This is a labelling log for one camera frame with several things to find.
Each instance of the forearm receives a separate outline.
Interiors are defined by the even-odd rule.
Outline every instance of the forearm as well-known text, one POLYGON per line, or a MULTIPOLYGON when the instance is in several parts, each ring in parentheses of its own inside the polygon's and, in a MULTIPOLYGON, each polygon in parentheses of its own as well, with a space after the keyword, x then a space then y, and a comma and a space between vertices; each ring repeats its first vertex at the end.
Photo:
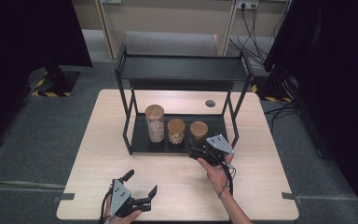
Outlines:
POLYGON ((248 224, 252 223, 240 206, 237 204, 235 199, 232 197, 228 189, 224 189, 222 194, 219 197, 223 206, 225 206, 226 211, 231 218, 232 223, 234 224, 248 224))

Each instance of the jar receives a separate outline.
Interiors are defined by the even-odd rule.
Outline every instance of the jar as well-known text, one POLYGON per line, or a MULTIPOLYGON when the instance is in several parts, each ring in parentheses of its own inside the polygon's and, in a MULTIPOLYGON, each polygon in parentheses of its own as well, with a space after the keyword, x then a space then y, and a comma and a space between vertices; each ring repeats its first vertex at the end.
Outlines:
POLYGON ((193 147, 205 146, 206 134, 208 132, 208 125, 202 121, 194 121, 190 125, 190 141, 193 147))
POLYGON ((168 140, 174 145, 179 145, 185 138, 186 124, 181 119, 171 119, 168 122, 168 140))
POLYGON ((160 105, 150 105, 145 115, 150 141, 161 142, 164 139, 164 109, 160 105))

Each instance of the black metal shelf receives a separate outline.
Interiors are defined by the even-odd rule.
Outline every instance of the black metal shelf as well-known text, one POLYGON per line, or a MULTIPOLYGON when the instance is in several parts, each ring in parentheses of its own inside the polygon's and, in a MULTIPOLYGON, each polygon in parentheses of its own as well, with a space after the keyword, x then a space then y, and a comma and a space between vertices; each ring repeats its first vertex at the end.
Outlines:
POLYGON ((244 95, 250 85, 253 69, 244 50, 238 57, 214 56, 173 56, 173 55, 142 55, 129 54, 123 45, 117 56, 115 68, 117 84, 120 90, 126 113, 126 123, 123 138, 130 154, 132 152, 188 152, 190 148, 189 127, 195 120, 208 124, 209 135, 222 134, 227 139, 224 120, 226 110, 231 115, 234 139, 230 142, 233 147, 239 138, 236 117, 240 110, 244 95), (131 87, 130 103, 127 103, 122 80, 128 80, 131 87), (235 83, 243 83, 241 96, 234 108, 230 94, 235 83), (186 124, 185 142, 181 146, 174 146, 168 141, 165 128, 165 138, 161 143, 152 143, 148 137, 145 114, 139 113, 135 91, 137 90, 165 90, 165 91, 226 91, 227 97, 223 110, 214 115, 164 115, 165 126, 170 119, 182 119, 186 124), (136 119, 131 143, 127 137, 131 111, 134 108, 136 119))

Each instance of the lower shelf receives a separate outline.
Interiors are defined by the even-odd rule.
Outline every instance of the lower shelf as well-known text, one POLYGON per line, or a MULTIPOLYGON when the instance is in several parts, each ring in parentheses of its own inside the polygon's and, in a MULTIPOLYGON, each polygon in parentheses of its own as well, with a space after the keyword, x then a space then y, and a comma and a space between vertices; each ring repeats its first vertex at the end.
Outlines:
POLYGON ((135 119, 131 140, 132 152, 171 152, 188 153, 190 144, 190 125, 194 121, 202 121, 208 125, 207 137, 222 134, 227 139, 225 119, 222 115, 176 115, 164 114, 164 140, 153 143, 149 139, 145 114, 138 114, 135 119), (167 123, 171 119, 181 119, 185 122, 185 139, 180 145, 173 145, 168 140, 167 123))

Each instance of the jar lid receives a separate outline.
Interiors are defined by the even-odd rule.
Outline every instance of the jar lid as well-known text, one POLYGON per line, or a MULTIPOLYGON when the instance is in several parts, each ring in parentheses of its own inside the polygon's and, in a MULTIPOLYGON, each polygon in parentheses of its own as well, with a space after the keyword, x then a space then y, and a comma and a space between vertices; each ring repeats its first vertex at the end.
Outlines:
POLYGON ((190 131, 198 136, 198 137, 202 137, 203 135, 205 135, 208 132, 208 125, 206 125, 206 123, 202 122, 202 121, 194 121, 191 125, 190 125, 190 131))
POLYGON ((181 119, 171 119, 168 122, 168 130, 172 133, 182 133, 185 130, 185 123, 181 119))
POLYGON ((160 105, 150 105, 145 110, 145 114, 150 119, 160 119, 164 115, 164 109, 160 105))

